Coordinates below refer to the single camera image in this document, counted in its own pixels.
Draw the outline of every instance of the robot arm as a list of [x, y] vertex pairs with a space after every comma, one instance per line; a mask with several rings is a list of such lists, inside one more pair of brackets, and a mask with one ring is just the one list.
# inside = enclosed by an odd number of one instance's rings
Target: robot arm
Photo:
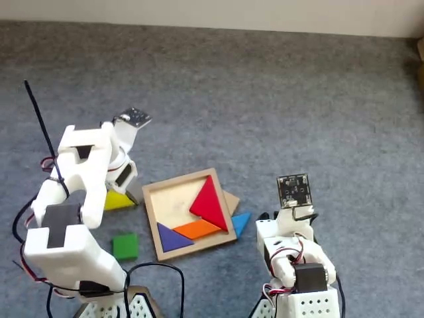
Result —
[[[115, 126], [106, 122], [100, 129], [76, 130], [74, 125], [66, 127], [56, 160], [69, 193], [77, 190], [86, 192], [81, 219], [90, 229], [97, 228], [101, 223], [106, 186], [125, 193], [128, 185], [137, 177], [135, 163], [128, 152], [133, 146], [136, 132], [150, 120], [150, 116], [132, 108], [115, 117]], [[128, 138], [125, 138], [125, 133], [129, 133]], [[54, 168], [31, 205], [38, 226], [41, 226], [49, 205], [67, 199], [57, 179], [58, 173]]]
[[[339, 318], [337, 290], [331, 287], [336, 281], [335, 267], [314, 240], [311, 220], [317, 215], [307, 175], [279, 177], [277, 181], [281, 209], [274, 220], [265, 213], [256, 222], [257, 247], [272, 276], [264, 286], [264, 295], [274, 308], [269, 317], [323, 313], [326, 318]], [[258, 302], [251, 317], [260, 317], [257, 313], [264, 301]]]
[[135, 134], [151, 118], [129, 109], [115, 117], [115, 125], [103, 123], [99, 129], [66, 127], [58, 147], [57, 165], [70, 194], [85, 190], [82, 206], [66, 203], [58, 172], [52, 170], [32, 202], [39, 228], [29, 229], [24, 254], [42, 269], [65, 295], [82, 301], [122, 297], [126, 273], [117, 260], [104, 251], [89, 229], [101, 224], [107, 187], [125, 193], [137, 176], [129, 158]]

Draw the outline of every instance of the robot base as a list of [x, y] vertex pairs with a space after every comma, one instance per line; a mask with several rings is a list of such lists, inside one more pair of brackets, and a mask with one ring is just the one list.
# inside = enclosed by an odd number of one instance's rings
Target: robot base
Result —
[[249, 317], [251, 318], [339, 318], [337, 290], [314, 293], [295, 293], [278, 296], [277, 313], [267, 299], [260, 299]]
[[[129, 304], [131, 318], [163, 318], [158, 305], [152, 299], [145, 287], [131, 286], [128, 297], [132, 301]], [[111, 303], [86, 303], [81, 306], [74, 318], [125, 318], [124, 300], [115, 300]]]

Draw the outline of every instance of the wooden board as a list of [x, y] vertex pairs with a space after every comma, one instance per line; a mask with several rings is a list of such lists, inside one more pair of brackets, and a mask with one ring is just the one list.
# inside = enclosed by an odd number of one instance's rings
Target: wooden board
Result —
[[[228, 232], [220, 231], [208, 237], [195, 240], [195, 244], [193, 245], [164, 252], [162, 250], [157, 222], [172, 229], [198, 220], [199, 217], [190, 213], [189, 208], [208, 176], [212, 177]], [[154, 246], [159, 260], [167, 260], [189, 254], [203, 250], [204, 248], [230, 242], [237, 238], [224, 192], [221, 189], [218, 175], [213, 168], [145, 185], [143, 187], [143, 194]], [[229, 193], [227, 194], [227, 199], [230, 201], [231, 209], [235, 209], [239, 199]]]
[[421, 61], [424, 62], [424, 38], [418, 41], [418, 52], [421, 57]]
[[422, 92], [424, 92], [424, 63], [418, 69], [418, 85]]

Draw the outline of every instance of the purple triangle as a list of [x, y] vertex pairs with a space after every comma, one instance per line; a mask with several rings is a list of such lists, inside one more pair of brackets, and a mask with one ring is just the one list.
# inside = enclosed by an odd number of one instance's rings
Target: purple triangle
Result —
[[160, 242], [162, 243], [162, 250], [169, 252], [170, 250], [176, 250], [177, 248], [186, 247], [193, 245], [193, 241], [189, 240], [185, 236], [169, 229], [163, 224], [158, 222], [158, 230], [160, 236]]

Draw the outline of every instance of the white perforated base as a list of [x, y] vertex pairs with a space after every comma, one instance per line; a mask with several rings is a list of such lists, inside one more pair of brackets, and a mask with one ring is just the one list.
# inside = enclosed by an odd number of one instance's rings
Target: white perforated base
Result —
[[337, 290], [296, 293], [288, 297], [292, 318], [340, 318]]
[[271, 303], [267, 299], [261, 299], [253, 312], [252, 318], [274, 318]]
[[274, 316], [271, 303], [261, 299], [252, 318], [340, 318], [337, 290], [316, 293], [294, 293], [278, 296], [277, 312]]
[[[109, 307], [102, 307], [98, 303], [89, 303], [83, 313], [78, 318], [117, 318], [119, 307], [119, 317], [125, 318], [124, 301], [115, 302]], [[136, 295], [130, 303], [131, 318], [153, 318], [150, 308], [143, 295]]]

